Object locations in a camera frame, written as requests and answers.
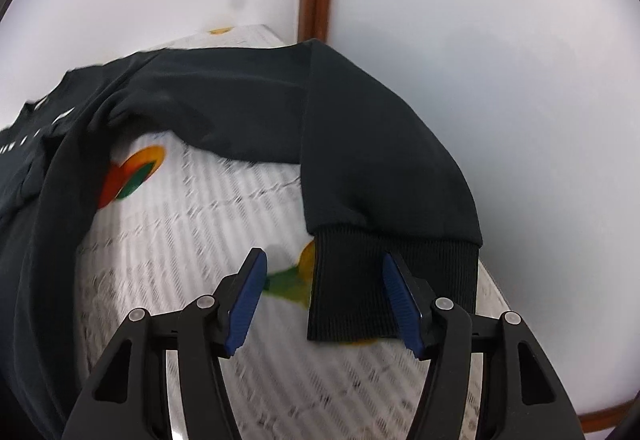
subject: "blue rubber pad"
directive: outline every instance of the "blue rubber pad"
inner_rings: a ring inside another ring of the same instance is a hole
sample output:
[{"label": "blue rubber pad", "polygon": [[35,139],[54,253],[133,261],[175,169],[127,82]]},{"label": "blue rubber pad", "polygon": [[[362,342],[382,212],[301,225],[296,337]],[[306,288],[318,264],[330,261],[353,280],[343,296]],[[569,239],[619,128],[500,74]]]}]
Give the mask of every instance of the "blue rubber pad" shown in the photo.
[{"label": "blue rubber pad", "polygon": [[389,254],[385,254],[382,260],[382,279],[385,282],[386,294],[391,302],[404,346],[411,350],[415,357],[422,358],[425,346],[420,336],[420,312],[402,279],[396,262]]},{"label": "blue rubber pad", "polygon": [[229,335],[225,341],[225,350],[230,356],[244,344],[266,279],[267,255],[263,252],[255,260],[238,299],[236,299],[236,304],[229,312]]}]

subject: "black sweater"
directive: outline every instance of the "black sweater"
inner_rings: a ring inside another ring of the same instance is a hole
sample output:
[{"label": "black sweater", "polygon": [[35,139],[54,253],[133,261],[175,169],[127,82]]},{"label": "black sweater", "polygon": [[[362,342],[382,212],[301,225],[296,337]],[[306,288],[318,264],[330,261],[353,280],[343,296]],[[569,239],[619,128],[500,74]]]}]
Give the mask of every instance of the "black sweater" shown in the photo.
[{"label": "black sweater", "polygon": [[462,173],[409,106],[325,44],[160,50],[70,71],[0,133],[0,380],[47,439],[79,391],[76,247],[111,143],[138,118],[231,159],[300,163],[316,239],[310,340],[396,333],[385,250],[474,310],[482,238]]}]

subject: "round metal pin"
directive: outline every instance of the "round metal pin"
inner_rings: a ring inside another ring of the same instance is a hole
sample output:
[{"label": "round metal pin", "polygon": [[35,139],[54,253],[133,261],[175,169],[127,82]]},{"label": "round metal pin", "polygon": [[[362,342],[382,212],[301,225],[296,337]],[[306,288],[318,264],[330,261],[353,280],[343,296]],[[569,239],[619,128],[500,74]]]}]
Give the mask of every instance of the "round metal pin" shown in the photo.
[{"label": "round metal pin", "polygon": [[129,312],[129,321],[140,321],[142,317],[145,316],[145,311],[142,308],[133,308],[132,311]]},{"label": "round metal pin", "polygon": [[453,308],[453,301],[451,299],[446,298],[446,297],[438,297],[436,299],[436,306],[440,310],[450,310],[450,309]]},{"label": "round metal pin", "polygon": [[196,305],[198,305],[198,308],[211,308],[215,302],[216,300],[213,298],[213,296],[203,295],[198,297]]},{"label": "round metal pin", "polygon": [[504,320],[510,325],[519,325],[522,322],[522,318],[516,312],[507,312],[504,315]]}]

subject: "ribbed cuff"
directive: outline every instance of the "ribbed cuff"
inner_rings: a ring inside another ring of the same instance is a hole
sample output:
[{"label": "ribbed cuff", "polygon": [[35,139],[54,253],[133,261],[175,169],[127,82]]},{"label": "ribbed cuff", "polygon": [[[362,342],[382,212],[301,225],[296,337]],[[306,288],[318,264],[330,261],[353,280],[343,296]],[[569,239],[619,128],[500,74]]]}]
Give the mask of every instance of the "ribbed cuff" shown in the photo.
[{"label": "ribbed cuff", "polygon": [[426,279],[438,297],[475,312],[478,245],[391,237],[348,225],[322,227],[314,237],[316,266],[307,328],[311,341],[397,336],[382,281],[387,251],[398,251],[411,273]]}]

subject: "blue gripper pad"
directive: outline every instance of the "blue gripper pad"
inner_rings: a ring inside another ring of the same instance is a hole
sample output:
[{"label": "blue gripper pad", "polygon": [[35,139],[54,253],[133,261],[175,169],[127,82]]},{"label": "blue gripper pad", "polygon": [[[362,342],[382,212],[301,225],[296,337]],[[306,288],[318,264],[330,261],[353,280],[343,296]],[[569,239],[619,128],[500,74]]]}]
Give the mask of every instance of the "blue gripper pad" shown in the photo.
[{"label": "blue gripper pad", "polygon": [[424,358],[426,348],[420,335],[420,311],[390,254],[385,254],[382,260],[382,279],[404,346],[418,359]]},{"label": "blue gripper pad", "polygon": [[266,279],[267,255],[261,252],[255,260],[244,286],[240,289],[236,303],[229,312],[229,335],[225,341],[225,350],[229,356],[232,356],[244,344]]}]

